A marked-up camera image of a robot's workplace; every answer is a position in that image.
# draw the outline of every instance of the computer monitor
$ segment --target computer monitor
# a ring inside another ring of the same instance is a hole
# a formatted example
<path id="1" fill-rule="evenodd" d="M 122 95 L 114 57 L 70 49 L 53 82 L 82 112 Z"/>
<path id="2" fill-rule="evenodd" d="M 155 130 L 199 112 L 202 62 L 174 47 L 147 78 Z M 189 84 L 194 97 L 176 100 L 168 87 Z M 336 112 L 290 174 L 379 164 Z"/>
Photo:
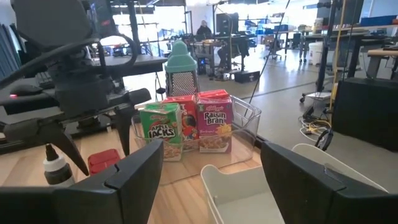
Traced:
<path id="1" fill-rule="evenodd" d="M 220 34 L 236 34 L 239 28 L 239 14 L 221 13 L 216 16 L 216 31 Z"/>
<path id="2" fill-rule="evenodd" d="M 101 38 L 112 36 L 118 32 L 109 0 L 90 0 L 88 18 L 94 32 L 100 34 Z"/>
<path id="3" fill-rule="evenodd" d="M 346 9 L 343 24 L 359 23 L 359 19 L 361 18 L 362 13 L 363 1 L 364 0 L 346 0 Z M 319 0 L 319 2 L 325 3 L 330 2 L 330 0 Z M 334 25 L 340 25 L 342 11 L 342 8 L 336 10 Z M 329 16 L 330 8 L 328 9 L 322 7 L 318 9 L 317 18 L 326 18 L 323 21 L 323 25 L 328 25 Z"/>

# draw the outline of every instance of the clear plastic bin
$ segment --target clear plastic bin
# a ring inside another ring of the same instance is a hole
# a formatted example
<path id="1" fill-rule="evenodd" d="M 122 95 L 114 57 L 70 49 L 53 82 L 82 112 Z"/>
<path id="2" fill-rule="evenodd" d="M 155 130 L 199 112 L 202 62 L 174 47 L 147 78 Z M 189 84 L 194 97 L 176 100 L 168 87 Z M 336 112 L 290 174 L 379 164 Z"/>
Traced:
<path id="1" fill-rule="evenodd" d="M 230 133 L 222 136 L 211 136 L 186 144 L 200 146 L 202 141 L 216 141 L 220 138 L 231 138 L 232 150 L 230 153 L 204 153 L 199 152 L 198 147 L 191 151 L 183 151 L 179 161 L 163 163 L 160 184 L 170 184 L 172 182 L 192 177 L 200 174 L 201 169 L 208 164 L 217 168 L 250 160 L 253 156 L 254 143 L 256 142 L 257 129 L 261 110 L 250 105 L 235 96 L 231 96 L 233 106 L 233 124 Z M 134 139 L 138 147 L 144 147 L 151 139 L 146 139 L 142 131 L 141 123 L 134 123 Z"/>

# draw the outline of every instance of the red cereal box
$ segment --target red cereal box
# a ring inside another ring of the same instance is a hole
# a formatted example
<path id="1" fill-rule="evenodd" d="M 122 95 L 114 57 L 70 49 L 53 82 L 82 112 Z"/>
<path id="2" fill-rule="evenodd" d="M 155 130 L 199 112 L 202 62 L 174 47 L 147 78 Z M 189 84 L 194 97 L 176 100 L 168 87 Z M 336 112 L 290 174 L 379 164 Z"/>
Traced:
<path id="1" fill-rule="evenodd" d="M 182 136 L 183 136 L 183 150 L 198 149 L 199 138 L 197 130 L 197 111 L 196 100 L 194 95 L 188 96 L 170 96 L 167 97 L 163 103 L 178 103 L 182 111 Z"/>
<path id="2" fill-rule="evenodd" d="M 198 93 L 198 97 L 208 99 L 222 99 L 229 97 L 229 94 L 225 90 L 210 90 Z"/>
<path id="3" fill-rule="evenodd" d="M 231 98 L 199 98 L 197 108 L 199 151 L 231 152 L 233 120 Z"/>

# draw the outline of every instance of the person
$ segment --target person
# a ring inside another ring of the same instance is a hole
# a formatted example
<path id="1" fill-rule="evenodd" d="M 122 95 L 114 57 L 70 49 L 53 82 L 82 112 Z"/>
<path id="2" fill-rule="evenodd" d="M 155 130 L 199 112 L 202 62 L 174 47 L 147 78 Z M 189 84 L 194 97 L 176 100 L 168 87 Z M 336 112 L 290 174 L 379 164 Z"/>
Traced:
<path id="1" fill-rule="evenodd" d="M 201 25 L 197 30 L 197 35 L 204 35 L 205 37 L 211 37 L 211 29 L 207 27 L 206 21 L 201 22 Z"/>

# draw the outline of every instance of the white plastic bin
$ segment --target white plastic bin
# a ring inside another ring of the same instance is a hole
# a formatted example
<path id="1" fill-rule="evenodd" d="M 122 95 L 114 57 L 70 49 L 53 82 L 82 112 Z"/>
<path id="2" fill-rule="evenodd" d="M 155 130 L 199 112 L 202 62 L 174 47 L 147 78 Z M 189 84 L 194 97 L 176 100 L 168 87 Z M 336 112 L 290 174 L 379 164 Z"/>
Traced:
<path id="1" fill-rule="evenodd" d="M 322 42 L 315 42 L 315 43 L 309 44 L 308 46 L 309 46 L 309 49 L 310 49 L 309 50 L 310 58 L 308 60 L 308 63 L 310 65 L 319 65 L 319 64 L 321 64 L 323 43 Z"/>
<path id="2" fill-rule="evenodd" d="M 292 150 L 352 179 L 387 192 L 377 183 L 315 146 L 298 144 Z M 210 223 L 284 223 L 261 166 L 224 174 L 217 167 L 207 165 L 200 175 L 205 186 Z"/>

